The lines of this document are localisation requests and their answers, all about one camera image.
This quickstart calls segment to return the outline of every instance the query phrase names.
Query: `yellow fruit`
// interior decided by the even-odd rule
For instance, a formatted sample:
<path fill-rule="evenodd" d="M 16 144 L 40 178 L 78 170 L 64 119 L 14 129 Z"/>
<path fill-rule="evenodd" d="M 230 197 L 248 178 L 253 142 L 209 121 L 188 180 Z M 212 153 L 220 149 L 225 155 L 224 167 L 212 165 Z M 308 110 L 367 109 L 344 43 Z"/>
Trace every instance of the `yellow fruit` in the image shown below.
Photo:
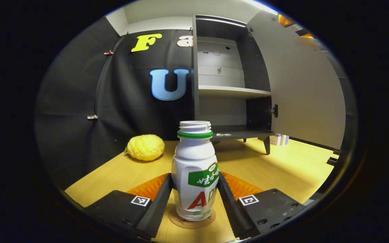
<path fill-rule="evenodd" d="M 128 154 L 138 160 L 155 160 L 163 154 L 164 150 L 165 143 L 154 134 L 132 137 L 127 144 Z"/>

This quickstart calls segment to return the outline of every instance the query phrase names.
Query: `table surface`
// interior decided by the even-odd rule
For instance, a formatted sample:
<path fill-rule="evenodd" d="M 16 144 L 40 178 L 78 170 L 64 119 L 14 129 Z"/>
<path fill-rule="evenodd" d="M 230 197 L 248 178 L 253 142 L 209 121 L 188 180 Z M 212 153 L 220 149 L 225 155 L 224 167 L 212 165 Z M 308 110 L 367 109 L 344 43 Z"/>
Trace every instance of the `table surface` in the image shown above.
<path fill-rule="evenodd" d="M 152 162 L 142 162 L 121 153 L 104 165 L 75 182 L 66 193 L 86 207 L 113 190 L 127 192 L 139 184 L 171 171 L 172 158 L 178 141 L 165 141 L 163 155 Z M 257 138 L 223 141 L 214 146 L 220 171 L 229 173 L 263 190 L 279 189 L 304 203 L 322 185 L 333 169 L 326 164 L 329 157 L 338 158 L 333 151 L 289 140 L 284 146 L 271 144 L 266 155 L 264 143 Z M 215 221 L 200 229 L 184 229 L 169 220 L 175 209 L 170 194 L 155 242 L 228 242 L 234 240 L 220 194 L 213 209 Z"/>

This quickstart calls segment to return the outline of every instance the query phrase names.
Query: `door hinge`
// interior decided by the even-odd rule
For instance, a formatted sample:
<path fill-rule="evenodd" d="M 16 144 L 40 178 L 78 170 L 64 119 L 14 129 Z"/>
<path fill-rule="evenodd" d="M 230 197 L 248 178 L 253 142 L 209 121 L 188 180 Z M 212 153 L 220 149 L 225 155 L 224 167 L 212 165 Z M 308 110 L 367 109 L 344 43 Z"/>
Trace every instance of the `door hinge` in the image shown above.
<path fill-rule="evenodd" d="M 274 117 L 278 117 L 278 105 L 274 105 L 274 108 L 271 108 L 271 106 L 269 106 L 269 108 L 265 110 L 265 112 L 269 115 L 274 114 Z"/>
<path fill-rule="evenodd" d="M 94 119 L 98 119 L 99 117 L 97 115 L 89 115 L 87 116 L 87 119 L 88 120 L 94 120 Z"/>

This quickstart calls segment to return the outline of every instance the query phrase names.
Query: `white bottle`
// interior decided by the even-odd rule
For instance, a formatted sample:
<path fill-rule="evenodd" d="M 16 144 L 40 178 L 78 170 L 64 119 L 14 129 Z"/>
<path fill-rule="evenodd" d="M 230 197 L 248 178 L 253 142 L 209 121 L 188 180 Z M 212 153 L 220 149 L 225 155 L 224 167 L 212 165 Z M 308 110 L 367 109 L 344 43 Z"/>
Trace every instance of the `white bottle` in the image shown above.
<path fill-rule="evenodd" d="M 174 199 L 178 215 L 199 221 L 211 215 L 219 177 L 217 158 L 210 142 L 209 121 L 181 121 L 172 161 Z"/>

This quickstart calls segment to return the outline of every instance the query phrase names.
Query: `black fabric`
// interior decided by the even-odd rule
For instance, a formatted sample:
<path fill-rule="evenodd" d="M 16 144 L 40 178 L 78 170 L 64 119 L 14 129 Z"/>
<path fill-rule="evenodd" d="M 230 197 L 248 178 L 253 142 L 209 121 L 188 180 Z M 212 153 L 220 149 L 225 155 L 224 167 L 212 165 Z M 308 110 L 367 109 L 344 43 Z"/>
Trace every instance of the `black fabric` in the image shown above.
<path fill-rule="evenodd" d="M 62 49 L 37 95 L 34 130 L 42 161 L 54 183 L 67 188 L 91 168 L 85 163 L 96 88 L 106 56 L 119 36 L 105 17 Z"/>
<path fill-rule="evenodd" d="M 131 52 L 137 37 L 162 34 L 148 50 Z M 97 87 L 98 120 L 92 133 L 90 164 L 99 166 L 124 151 L 130 138 L 155 134 L 177 140 L 181 120 L 192 120 L 191 74 L 186 76 L 185 94 L 171 101 L 158 100 L 151 92 L 150 71 L 167 69 L 165 88 L 176 89 L 175 69 L 191 70 L 191 48 L 177 46 L 187 30 L 154 30 L 121 37 L 105 64 Z"/>

